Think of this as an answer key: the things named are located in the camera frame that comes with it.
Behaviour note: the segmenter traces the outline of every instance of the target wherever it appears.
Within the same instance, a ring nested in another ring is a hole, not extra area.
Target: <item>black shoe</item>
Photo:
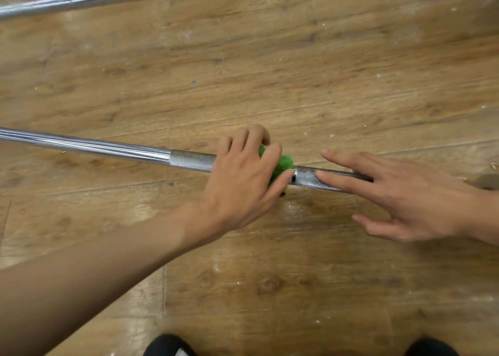
[[[405,352],[405,356],[459,356],[451,346],[432,338],[416,340]]]
[[[184,340],[176,335],[159,335],[144,352],[144,356],[198,356]]]

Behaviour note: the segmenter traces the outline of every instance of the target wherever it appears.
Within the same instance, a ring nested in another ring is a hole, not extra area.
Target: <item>green cloth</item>
[[[264,154],[265,152],[265,147],[260,145],[260,149],[258,150],[258,153],[260,154],[260,157]],[[289,156],[283,155],[281,156],[277,166],[275,167],[275,170],[272,172],[272,177],[271,181],[269,182],[269,185],[274,182],[274,180],[285,170],[288,169],[293,169],[294,163],[293,159],[290,158]]]

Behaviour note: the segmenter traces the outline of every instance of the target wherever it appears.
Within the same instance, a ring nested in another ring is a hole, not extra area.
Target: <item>knurled grip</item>
[[[199,152],[191,152],[191,151],[174,150],[170,155],[170,165],[172,167],[190,169],[194,171],[211,172],[213,163],[215,163],[215,158],[216,155],[202,154]],[[330,169],[310,168],[310,167],[295,165],[294,176],[290,182],[290,185],[296,185],[312,189],[324,189],[333,192],[341,192],[340,189],[333,188],[320,181],[317,178],[317,176],[315,176],[316,170],[333,172],[340,176],[355,177],[356,179],[365,180],[369,182],[373,181],[371,177],[362,175],[360,173],[333,171]]]

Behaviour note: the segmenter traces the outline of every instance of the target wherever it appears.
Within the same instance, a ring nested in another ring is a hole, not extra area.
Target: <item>person's left arm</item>
[[[262,126],[222,138],[206,190],[171,213],[0,271],[3,356],[42,355],[174,258],[268,211],[293,171],[268,187],[281,155]]]

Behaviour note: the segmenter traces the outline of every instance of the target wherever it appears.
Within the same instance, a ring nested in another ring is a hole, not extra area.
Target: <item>hand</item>
[[[352,219],[373,236],[400,242],[464,235],[482,213],[485,192],[432,167],[384,159],[368,152],[340,154],[323,150],[330,162],[374,178],[374,183],[317,171],[330,186],[361,196],[385,209],[390,221],[355,214]]]
[[[241,128],[234,137],[220,140],[211,176],[194,213],[212,225],[193,226],[191,241],[204,244],[250,224],[269,211],[286,189],[292,169],[268,186],[281,157],[281,145],[271,144],[260,158],[260,144],[270,144],[270,135],[261,125]]]

